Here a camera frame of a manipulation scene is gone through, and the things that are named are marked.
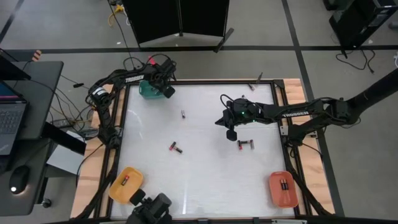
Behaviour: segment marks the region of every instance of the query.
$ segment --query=laptop screen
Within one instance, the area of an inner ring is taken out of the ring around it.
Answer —
[[[0,101],[18,100],[20,99],[6,84],[0,82]]]

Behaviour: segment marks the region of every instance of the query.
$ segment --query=red tray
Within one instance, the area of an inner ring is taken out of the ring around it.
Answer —
[[[288,190],[282,190],[281,180],[286,180]],[[292,174],[287,171],[273,172],[269,176],[272,202],[280,208],[294,208],[299,204]]]

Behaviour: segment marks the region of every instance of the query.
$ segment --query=black partition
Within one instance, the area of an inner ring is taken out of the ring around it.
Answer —
[[[137,43],[180,32],[175,0],[123,0]]]
[[[223,37],[229,0],[181,0],[182,32]]]
[[[229,0],[122,0],[138,46],[183,32],[222,37],[219,51],[233,29],[226,33]]]

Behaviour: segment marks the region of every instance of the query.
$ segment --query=computer mouse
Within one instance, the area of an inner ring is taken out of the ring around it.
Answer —
[[[13,194],[19,194],[25,190],[29,178],[29,171],[30,168],[26,165],[19,166],[12,171],[9,186]]]

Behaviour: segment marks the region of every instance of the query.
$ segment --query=orange tray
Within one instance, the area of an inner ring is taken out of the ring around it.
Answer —
[[[124,185],[122,185],[122,182],[127,175],[129,176],[129,179]],[[126,167],[113,182],[109,189],[109,196],[111,199],[121,204],[130,203],[130,198],[139,189],[143,180],[144,176],[141,172],[132,167]]]
[[[282,190],[281,180],[286,180],[288,190]],[[287,171],[273,172],[269,176],[272,202],[280,208],[294,208],[299,204],[292,174]]]

